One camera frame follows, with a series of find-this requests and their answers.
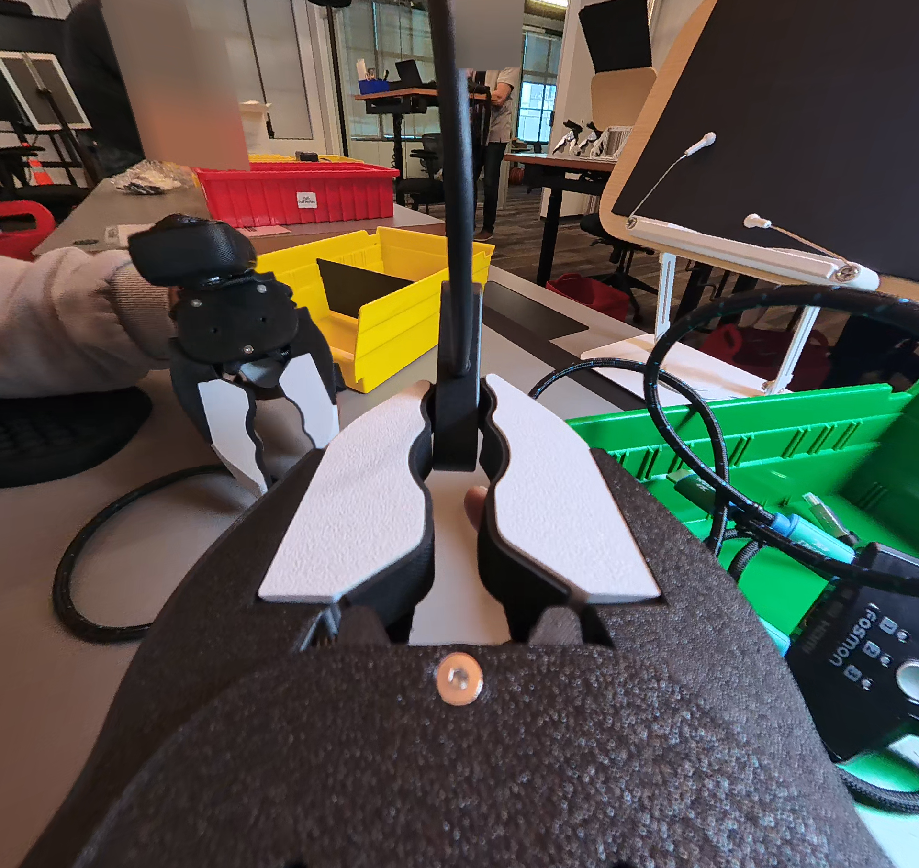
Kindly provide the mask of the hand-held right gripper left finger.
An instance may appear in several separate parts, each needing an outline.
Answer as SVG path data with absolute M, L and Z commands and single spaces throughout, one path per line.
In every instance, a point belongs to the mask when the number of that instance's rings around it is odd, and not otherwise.
M 415 382 L 360 415 L 330 442 L 291 511 L 259 512 L 279 538 L 259 601 L 367 607 L 391 640 L 408 641 L 434 581 L 432 390 Z

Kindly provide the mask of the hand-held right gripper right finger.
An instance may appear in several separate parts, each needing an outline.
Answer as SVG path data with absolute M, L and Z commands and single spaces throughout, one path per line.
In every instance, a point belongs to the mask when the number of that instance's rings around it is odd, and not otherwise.
M 483 586 L 526 642 L 550 607 L 659 601 L 647 557 L 591 449 L 496 374 L 482 380 L 480 464 L 489 487 L 477 554 Z

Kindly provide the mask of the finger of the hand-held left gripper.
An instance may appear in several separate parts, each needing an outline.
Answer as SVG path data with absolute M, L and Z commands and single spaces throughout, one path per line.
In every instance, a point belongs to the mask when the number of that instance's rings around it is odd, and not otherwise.
M 339 413 L 335 393 L 329 396 L 314 358 L 291 358 L 280 375 L 279 386 L 284 398 L 298 410 L 305 436 L 315 448 L 327 448 L 339 434 Z
M 271 481 L 255 430 L 254 396 L 242 385 L 223 379 L 199 382 L 198 392 L 215 454 L 240 486 L 260 498 Z

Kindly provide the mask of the green plastic bin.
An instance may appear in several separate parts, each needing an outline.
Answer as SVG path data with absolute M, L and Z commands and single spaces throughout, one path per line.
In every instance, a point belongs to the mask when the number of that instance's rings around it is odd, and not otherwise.
M 771 513 L 796 514 L 850 545 L 857 564 L 917 578 L 917 389 L 886 385 L 811 391 L 716 403 L 729 456 L 729 482 Z M 721 564 L 750 540 L 728 541 Z M 748 564 L 739 587 L 786 656 L 795 629 L 829 584 L 771 547 Z M 895 746 L 838 765 L 859 803 L 917 815 Z

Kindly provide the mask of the black adapter hub with cable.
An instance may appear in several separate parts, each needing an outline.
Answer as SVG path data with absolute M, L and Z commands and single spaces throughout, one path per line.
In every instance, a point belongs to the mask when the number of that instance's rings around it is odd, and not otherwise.
M 834 579 L 785 659 L 834 762 L 917 736 L 916 597 Z

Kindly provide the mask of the person's left forearm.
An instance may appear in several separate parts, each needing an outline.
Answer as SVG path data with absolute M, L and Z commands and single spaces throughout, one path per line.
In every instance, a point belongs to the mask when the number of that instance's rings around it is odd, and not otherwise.
M 64 247 L 32 263 L 1 258 L 1 397 L 125 389 L 168 366 L 166 288 L 128 252 Z

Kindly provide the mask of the black bin divider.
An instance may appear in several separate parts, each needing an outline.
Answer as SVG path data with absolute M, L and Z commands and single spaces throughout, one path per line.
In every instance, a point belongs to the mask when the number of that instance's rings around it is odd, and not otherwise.
M 329 311 L 357 319 L 366 304 L 410 286 L 413 282 L 401 277 L 375 272 L 367 268 L 318 259 Z

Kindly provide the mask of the red plastic bin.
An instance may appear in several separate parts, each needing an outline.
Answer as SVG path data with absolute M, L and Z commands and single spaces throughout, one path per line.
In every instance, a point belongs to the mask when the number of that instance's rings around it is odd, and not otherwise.
M 256 228 L 388 218 L 397 170 L 362 162 L 255 162 L 196 169 L 213 219 Z

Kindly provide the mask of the wooden desk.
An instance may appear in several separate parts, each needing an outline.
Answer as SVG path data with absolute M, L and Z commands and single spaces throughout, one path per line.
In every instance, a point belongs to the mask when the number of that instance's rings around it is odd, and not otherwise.
M 161 196 L 132 196 L 117 190 L 110 180 L 104 180 L 86 199 L 35 248 L 35 254 L 45 254 L 63 247 L 76 246 L 87 253 L 98 253 L 114 247 L 104 242 L 109 227 L 128 224 L 152 224 L 172 214 L 197 218 L 210 216 L 201 188 L 181 187 Z M 310 242 L 317 242 L 356 231 L 373 233 L 379 227 L 407 229 L 444 236 L 445 225 L 440 219 L 411 208 L 395 205 L 388 218 L 316 224 L 290 224 L 289 233 L 254 239 L 258 254 Z

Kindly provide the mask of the clear bag of black parts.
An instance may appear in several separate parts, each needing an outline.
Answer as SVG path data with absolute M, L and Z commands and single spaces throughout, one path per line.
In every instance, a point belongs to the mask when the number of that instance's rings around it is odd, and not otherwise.
M 199 184 L 195 174 L 187 166 L 150 160 L 133 165 L 113 176 L 110 181 L 117 190 L 136 196 L 161 196 Z

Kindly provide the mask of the black mesh cushion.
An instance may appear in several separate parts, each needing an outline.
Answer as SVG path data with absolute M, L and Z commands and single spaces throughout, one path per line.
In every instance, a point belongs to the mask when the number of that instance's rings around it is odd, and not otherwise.
M 1 487 L 64 479 L 109 460 L 150 417 L 141 389 L 1 400 Z

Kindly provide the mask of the black office chair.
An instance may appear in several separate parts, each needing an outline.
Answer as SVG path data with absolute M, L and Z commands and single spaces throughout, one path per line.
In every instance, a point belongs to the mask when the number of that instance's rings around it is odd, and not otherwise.
M 394 192 L 396 201 L 401 206 L 406 196 L 411 197 L 412 209 L 418 211 L 422 206 L 429 214 L 431 205 L 440 205 L 445 201 L 442 181 L 443 143 L 439 133 L 426 133 L 421 138 L 422 147 L 410 152 L 410 157 L 420 162 L 422 174 L 419 177 L 396 180 Z
M 600 216 L 596 212 L 582 216 L 580 229 L 594 237 L 592 245 L 604 243 L 612 248 L 610 263 L 615 265 L 615 271 L 602 276 L 592 276 L 591 279 L 624 293 L 634 308 L 635 316 L 638 316 L 640 306 L 633 290 L 639 289 L 654 296 L 658 294 L 658 290 L 639 278 L 633 277 L 628 271 L 635 254 L 655 255 L 655 251 L 612 236 L 603 229 Z

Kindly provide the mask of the standing desk with laptop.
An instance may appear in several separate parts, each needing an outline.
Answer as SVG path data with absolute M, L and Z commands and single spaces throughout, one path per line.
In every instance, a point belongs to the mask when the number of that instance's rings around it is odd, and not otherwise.
M 414 59 L 398 61 L 396 67 L 402 77 L 401 81 L 360 81 L 360 93 L 355 95 L 354 99 L 363 102 L 370 115 L 391 116 L 393 167 L 400 177 L 403 177 L 403 117 L 423 115 L 429 107 L 439 105 L 439 96 L 435 81 L 422 81 Z M 474 77 L 483 77 L 484 72 L 474 71 L 470 77 L 466 70 L 462 69 L 460 75 L 466 78 L 469 90 L 473 145 L 481 146 L 487 143 L 490 130 L 491 90 L 483 82 L 474 80 Z

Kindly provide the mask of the white framed board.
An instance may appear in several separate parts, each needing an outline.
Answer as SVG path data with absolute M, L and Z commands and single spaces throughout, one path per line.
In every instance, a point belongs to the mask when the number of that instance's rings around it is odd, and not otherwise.
M 58 58 L 51 52 L 2 50 L 2 86 L 15 100 L 3 119 L 36 133 L 90 130 L 91 124 Z

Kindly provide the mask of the brown desk black legs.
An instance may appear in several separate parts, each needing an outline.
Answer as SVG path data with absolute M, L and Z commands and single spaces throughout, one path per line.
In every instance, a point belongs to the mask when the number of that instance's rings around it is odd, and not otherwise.
M 616 162 L 600 158 L 558 156 L 548 153 L 510 152 L 506 162 L 522 163 L 525 181 L 549 190 L 549 201 L 538 259 L 536 283 L 545 288 L 552 274 L 564 193 L 602 196 Z

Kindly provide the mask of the clear rack with devices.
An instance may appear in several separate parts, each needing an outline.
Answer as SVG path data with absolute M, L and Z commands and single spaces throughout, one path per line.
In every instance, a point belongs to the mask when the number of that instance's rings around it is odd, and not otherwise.
M 585 126 L 566 120 L 567 132 L 552 148 L 550 156 L 587 161 L 615 162 L 632 131 L 632 126 L 597 127 L 589 121 Z

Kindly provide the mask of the tan rounded board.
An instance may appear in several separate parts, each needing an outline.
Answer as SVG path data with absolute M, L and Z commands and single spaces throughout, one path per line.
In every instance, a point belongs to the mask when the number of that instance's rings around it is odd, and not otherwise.
M 633 127 L 656 79 L 650 66 L 596 73 L 591 81 L 595 127 Z

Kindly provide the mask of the wood-rimmed black board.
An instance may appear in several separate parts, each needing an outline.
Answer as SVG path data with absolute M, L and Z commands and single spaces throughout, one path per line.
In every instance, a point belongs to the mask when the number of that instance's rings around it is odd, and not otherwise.
M 674 42 L 604 224 L 680 254 L 809 250 L 779 227 L 916 283 L 917 92 L 917 0 L 717 0 Z

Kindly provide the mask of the black wall panel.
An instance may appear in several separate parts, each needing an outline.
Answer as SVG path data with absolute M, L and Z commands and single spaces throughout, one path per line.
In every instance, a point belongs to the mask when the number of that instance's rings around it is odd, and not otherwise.
M 608 0 L 579 11 L 594 72 L 651 67 L 647 0 Z

